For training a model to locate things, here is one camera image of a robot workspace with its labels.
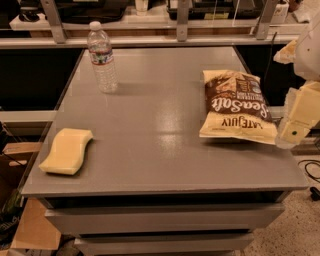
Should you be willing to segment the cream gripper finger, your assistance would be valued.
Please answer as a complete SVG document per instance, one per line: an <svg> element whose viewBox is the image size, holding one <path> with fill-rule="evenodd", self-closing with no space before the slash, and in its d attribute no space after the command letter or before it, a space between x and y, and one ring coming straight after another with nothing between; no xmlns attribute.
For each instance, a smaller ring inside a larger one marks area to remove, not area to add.
<svg viewBox="0 0 320 256"><path fill-rule="evenodd" d="M276 146L291 149L299 145L320 121L320 83L306 81L299 89L290 88L278 126Z"/></svg>
<svg viewBox="0 0 320 256"><path fill-rule="evenodd" d="M281 64L293 63L295 60L296 45L297 41L292 40L286 46L284 46L282 49L276 52L276 54L273 57L273 60Z"/></svg>

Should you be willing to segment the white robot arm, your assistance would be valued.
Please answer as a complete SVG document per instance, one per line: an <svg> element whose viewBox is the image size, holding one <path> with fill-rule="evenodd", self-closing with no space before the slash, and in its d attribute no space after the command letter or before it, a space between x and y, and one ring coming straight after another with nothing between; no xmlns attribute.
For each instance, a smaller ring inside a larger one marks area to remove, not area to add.
<svg viewBox="0 0 320 256"><path fill-rule="evenodd" d="M294 73L305 83L290 88L275 143L291 149L299 145L320 121L320 13L317 13L297 40L276 53L274 61L294 65Z"/></svg>

